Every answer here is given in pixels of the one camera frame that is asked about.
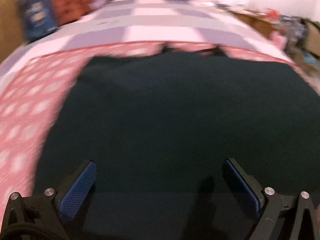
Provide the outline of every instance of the silver screw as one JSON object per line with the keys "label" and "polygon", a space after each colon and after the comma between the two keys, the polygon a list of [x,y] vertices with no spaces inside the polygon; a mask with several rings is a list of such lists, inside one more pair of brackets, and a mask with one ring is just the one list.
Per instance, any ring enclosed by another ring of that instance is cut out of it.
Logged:
{"label": "silver screw", "polygon": [[305,191],[302,191],[301,192],[301,196],[305,199],[308,199],[310,196],[309,196],[309,193],[308,192],[305,192]]}
{"label": "silver screw", "polygon": [[273,195],[275,193],[275,190],[273,188],[271,188],[271,187],[266,187],[264,189],[264,192],[271,196],[271,195]]}
{"label": "silver screw", "polygon": [[12,200],[17,199],[18,197],[19,197],[19,194],[18,194],[17,192],[12,193],[11,196],[10,196],[10,198],[11,198]]}
{"label": "silver screw", "polygon": [[45,194],[46,196],[51,196],[51,195],[53,195],[53,193],[54,193],[54,189],[53,189],[53,188],[47,188],[47,189],[44,191],[44,194]]}

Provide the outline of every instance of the black cloth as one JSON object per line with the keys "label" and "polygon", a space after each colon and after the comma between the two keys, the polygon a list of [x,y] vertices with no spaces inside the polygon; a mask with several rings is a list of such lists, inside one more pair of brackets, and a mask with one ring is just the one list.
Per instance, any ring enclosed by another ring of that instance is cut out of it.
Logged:
{"label": "black cloth", "polygon": [[[264,187],[315,192],[319,152],[320,98],[286,64],[187,52],[95,57],[48,134],[34,191],[92,159],[95,194],[195,193],[211,177],[215,192],[228,192],[221,166],[233,157]],[[90,230],[106,233],[96,216]]]}

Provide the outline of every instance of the dark fabric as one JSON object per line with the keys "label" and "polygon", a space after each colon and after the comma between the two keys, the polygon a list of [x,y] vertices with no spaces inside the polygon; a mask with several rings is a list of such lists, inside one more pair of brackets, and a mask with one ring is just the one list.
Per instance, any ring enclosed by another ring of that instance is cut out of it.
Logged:
{"label": "dark fabric", "polygon": [[83,159],[102,192],[217,190],[234,157],[278,192],[319,189],[320,98],[274,62],[174,52],[93,58],[68,94],[40,157],[35,191]]}
{"label": "dark fabric", "polygon": [[34,191],[92,159],[98,178],[86,215],[68,227],[74,239],[244,239],[252,221],[228,193],[222,162],[236,158],[280,193],[315,192],[319,117],[319,96],[285,64],[95,57],[48,134]]}

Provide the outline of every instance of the blue gripper pad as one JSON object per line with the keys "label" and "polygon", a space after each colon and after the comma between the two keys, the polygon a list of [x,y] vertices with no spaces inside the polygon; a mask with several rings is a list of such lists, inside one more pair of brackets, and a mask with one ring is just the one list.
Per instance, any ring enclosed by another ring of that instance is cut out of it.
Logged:
{"label": "blue gripper pad", "polygon": [[260,184],[246,174],[235,159],[225,160],[222,171],[228,187],[245,215],[249,219],[258,219],[265,202]]}
{"label": "blue gripper pad", "polygon": [[58,190],[56,206],[61,222],[72,220],[97,178],[97,166],[85,161]]}

